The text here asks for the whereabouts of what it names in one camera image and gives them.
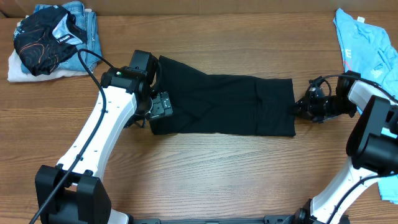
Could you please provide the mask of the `black t-shirt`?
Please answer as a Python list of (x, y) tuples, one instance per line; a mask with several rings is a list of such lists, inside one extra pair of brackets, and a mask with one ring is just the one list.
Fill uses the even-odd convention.
[(159, 90), (169, 94), (173, 113), (150, 122), (153, 134), (295, 136), (292, 79), (207, 75), (164, 56), (159, 62)]

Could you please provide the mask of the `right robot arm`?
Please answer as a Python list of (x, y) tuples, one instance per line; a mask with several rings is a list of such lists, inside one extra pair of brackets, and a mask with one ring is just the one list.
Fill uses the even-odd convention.
[(370, 186), (397, 174), (397, 100), (376, 82), (351, 70), (337, 75), (336, 93), (324, 94), (328, 77), (309, 81), (292, 107), (301, 119), (323, 123), (361, 111), (346, 143), (347, 160), (327, 187), (286, 223), (348, 223), (343, 215)]

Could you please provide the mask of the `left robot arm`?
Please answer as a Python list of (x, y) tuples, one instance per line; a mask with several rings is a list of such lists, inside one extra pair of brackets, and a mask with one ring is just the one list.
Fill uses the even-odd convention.
[(168, 94), (159, 92), (161, 76), (158, 59), (135, 50), (128, 66), (110, 66), (94, 81), (98, 99), (75, 142), (57, 165), (36, 173), (39, 209), (32, 223), (133, 223), (132, 215), (112, 208), (103, 177), (124, 128), (144, 128), (173, 113)]

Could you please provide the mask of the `light blue t-shirt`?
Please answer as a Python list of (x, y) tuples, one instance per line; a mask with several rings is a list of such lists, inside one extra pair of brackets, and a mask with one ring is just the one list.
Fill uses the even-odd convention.
[(376, 82), (397, 98), (397, 50), (387, 32), (367, 24), (363, 17), (354, 19), (337, 9), (333, 23), (340, 45), (344, 71), (361, 74), (361, 78)]

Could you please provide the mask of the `folded blue denim jeans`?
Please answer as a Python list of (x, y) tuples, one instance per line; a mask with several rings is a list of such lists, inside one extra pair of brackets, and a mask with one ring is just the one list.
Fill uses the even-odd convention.
[(101, 55), (96, 14), (82, 2), (64, 5), (38, 4), (32, 15), (21, 20), (14, 31), (14, 50), (21, 69), (35, 77), (48, 77), (60, 70), (93, 70)]

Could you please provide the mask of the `black orange patterned shirt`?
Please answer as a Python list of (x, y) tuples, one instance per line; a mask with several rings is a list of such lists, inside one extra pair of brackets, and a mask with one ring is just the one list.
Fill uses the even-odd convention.
[(15, 51), (34, 76), (51, 74), (86, 41), (87, 32), (77, 26), (76, 17), (62, 6), (33, 13), (21, 20), (14, 31)]

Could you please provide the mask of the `folded white garment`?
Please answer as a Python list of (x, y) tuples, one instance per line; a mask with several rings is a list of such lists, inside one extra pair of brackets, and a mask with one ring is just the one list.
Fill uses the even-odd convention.
[[(93, 52), (101, 54), (101, 45), (98, 35), (98, 23), (96, 14), (94, 12), (85, 12), (85, 24), (88, 35), (88, 41), (84, 48)], [(47, 80), (53, 80), (62, 77), (76, 77), (85, 76), (87, 72), (84, 70), (80, 63), (77, 54), (66, 61), (63, 65), (60, 65), (50, 75), (38, 75), (34, 76), (30, 71), (26, 70), (19, 58), (18, 54), (14, 50), (8, 59), (9, 70), (8, 70), (8, 81), (9, 82), (42, 82)]]

